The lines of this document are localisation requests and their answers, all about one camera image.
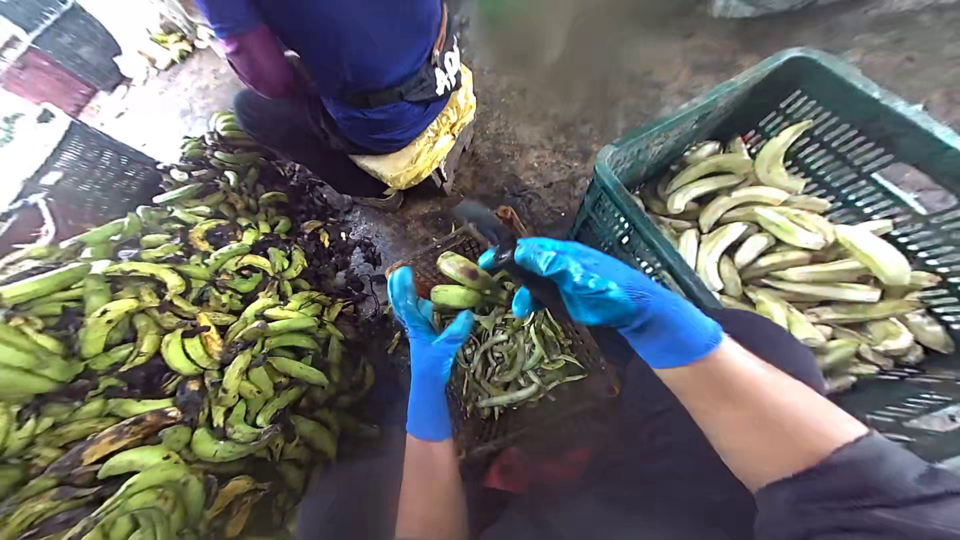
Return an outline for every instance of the blue rubber glove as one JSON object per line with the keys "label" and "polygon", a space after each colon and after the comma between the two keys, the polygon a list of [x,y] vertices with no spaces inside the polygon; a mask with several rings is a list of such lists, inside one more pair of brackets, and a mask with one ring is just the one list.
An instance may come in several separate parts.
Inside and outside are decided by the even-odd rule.
{"label": "blue rubber glove", "polygon": [[410,400],[407,433],[423,441],[443,441],[453,435],[446,407],[446,383],[457,351],[473,328],[473,313],[462,311],[444,333],[433,329],[433,304],[417,297],[414,271],[396,270],[387,280],[387,294],[396,318],[410,339]]}
{"label": "blue rubber glove", "polygon": [[[716,349],[723,338],[720,325],[690,302],[581,243],[521,238],[514,260],[557,284],[574,321],[617,329],[655,369],[692,363]],[[479,262],[489,268],[492,251]],[[516,316],[540,308],[525,287],[516,292]]]}

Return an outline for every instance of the knife handle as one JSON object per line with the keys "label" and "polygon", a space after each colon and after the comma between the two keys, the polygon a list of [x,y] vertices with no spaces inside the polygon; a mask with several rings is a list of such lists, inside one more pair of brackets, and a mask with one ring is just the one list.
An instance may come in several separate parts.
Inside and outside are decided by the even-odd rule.
{"label": "knife handle", "polygon": [[530,295],[550,309],[554,317],[562,317],[567,321],[571,320],[570,314],[566,310],[566,304],[564,304],[564,297],[560,295],[560,288],[556,283],[520,266],[514,260],[513,249],[503,251],[497,249],[494,257],[495,267],[506,270],[514,278],[514,282],[527,287],[530,290]]}

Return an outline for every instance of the blue shirt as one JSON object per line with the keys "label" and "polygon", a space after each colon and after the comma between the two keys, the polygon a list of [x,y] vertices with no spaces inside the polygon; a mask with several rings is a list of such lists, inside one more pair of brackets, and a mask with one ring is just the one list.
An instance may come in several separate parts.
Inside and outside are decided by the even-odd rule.
{"label": "blue shirt", "polygon": [[352,93],[382,90],[414,75],[429,57],[441,0],[199,0],[217,37],[266,24],[296,51],[343,136],[374,153],[408,145],[446,98],[357,109]]}

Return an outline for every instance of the purple sleeve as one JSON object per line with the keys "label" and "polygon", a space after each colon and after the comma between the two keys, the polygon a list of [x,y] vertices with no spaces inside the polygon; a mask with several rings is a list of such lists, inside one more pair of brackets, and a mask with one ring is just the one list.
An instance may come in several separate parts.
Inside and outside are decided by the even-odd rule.
{"label": "purple sleeve", "polygon": [[757,540],[960,538],[960,477],[876,432],[756,493]]}
{"label": "purple sleeve", "polygon": [[302,93],[297,72],[267,25],[226,37],[221,45],[233,71],[256,93],[270,99],[292,98]]}

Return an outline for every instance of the yellow bag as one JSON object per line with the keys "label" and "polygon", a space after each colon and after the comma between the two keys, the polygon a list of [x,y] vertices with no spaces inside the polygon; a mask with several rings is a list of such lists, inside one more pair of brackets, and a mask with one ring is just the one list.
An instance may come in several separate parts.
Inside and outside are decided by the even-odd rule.
{"label": "yellow bag", "polygon": [[394,189],[407,189],[425,180],[440,166],[457,140],[473,121],[477,98],[473,95],[473,73],[460,66],[460,89],[450,95],[446,107],[406,148],[383,156],[350,156],[361,169]]}

